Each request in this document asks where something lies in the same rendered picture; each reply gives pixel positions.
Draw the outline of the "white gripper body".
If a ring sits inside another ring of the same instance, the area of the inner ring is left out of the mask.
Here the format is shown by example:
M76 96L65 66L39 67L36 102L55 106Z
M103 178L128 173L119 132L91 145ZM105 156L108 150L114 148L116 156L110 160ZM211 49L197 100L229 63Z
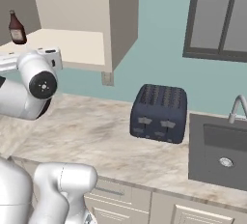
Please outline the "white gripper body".
M17 70L17 58L15 54L0 56L0 72L9 72Z

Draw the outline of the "dark red ketchup bottle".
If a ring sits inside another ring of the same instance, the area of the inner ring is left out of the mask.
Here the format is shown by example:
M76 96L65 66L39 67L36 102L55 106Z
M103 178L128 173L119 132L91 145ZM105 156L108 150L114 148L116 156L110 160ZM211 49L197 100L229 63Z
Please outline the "dark red ketchup bottle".
M10 19L10 24L9 24L9 30L10 30L10 34L12 37L12 41L15 44L27 43L24 26L16 17L14 10L10 10L10 16L11 16L11 19Z

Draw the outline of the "dark blue toaster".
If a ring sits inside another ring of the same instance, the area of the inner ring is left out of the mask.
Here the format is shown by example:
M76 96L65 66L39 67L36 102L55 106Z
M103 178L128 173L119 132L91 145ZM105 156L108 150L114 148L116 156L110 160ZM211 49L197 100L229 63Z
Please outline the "dark blue toaster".
M132 105L129 133L180 144L187 119L187 94L179 87L144 84Z

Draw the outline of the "beige drawer front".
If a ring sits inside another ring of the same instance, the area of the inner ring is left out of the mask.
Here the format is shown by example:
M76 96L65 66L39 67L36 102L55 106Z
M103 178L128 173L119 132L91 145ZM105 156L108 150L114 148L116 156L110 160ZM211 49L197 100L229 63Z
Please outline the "beige drawer front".
M95 190L96 187L103 187L110 190L121 191L124 192L124 196ZM90 193L87 193L86 196L131 206L140 210L146 210L149 208L151 193L145 189L127 185L123 182L111 182L110 180L103 179L99 179L97 181L96 187Z

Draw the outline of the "beige cupboard door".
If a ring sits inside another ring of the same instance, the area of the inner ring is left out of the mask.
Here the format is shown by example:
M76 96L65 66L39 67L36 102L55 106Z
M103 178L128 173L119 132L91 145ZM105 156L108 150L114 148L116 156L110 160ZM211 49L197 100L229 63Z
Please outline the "beige cupboard door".
M247 213L154 192L150 224L247 224Z
M90 197L86 197L85 201L97 224L149 224L150 214L146 211L126 208Z

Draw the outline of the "grey framed window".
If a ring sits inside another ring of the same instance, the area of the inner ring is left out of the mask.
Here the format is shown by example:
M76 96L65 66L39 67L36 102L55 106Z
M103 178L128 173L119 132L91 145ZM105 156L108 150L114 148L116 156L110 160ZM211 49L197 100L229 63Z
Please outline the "grey framed window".
M183 56L247 63L247 0L190 0Z

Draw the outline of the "grey sink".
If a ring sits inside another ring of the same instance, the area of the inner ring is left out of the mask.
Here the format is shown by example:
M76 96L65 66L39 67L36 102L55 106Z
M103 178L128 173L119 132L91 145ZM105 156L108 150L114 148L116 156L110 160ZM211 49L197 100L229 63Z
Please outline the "grey sink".
M247 121L191 113L188 178L247 191Z

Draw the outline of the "silver tap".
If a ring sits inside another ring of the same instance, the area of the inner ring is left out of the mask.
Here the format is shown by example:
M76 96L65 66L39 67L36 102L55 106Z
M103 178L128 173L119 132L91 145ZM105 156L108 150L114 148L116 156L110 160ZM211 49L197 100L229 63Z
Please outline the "silver tap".
M239 105L242 106L243 112L245 114L245 119L247 120L247 99L243 95L238 95L234 101L232 112L229 114L228 121L230 124L233 124L236 119Z

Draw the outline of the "beige open wall cabinet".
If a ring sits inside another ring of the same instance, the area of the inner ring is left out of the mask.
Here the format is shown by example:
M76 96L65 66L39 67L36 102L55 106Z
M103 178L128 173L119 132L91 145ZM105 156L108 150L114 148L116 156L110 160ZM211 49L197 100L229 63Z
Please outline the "beige open wall cabinet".
M32 48L61 49L70 68L111 72L138 38L139 0L0 0L0 53L11 42L9 11L25 27Z

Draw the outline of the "beige wall socket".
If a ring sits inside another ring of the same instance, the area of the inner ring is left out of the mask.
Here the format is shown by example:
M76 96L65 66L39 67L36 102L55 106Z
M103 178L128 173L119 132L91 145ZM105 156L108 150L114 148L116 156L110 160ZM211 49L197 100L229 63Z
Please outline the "beige wall socket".
M114 73L113 72L103 72L101 74L101 81L104 86L114 85Z

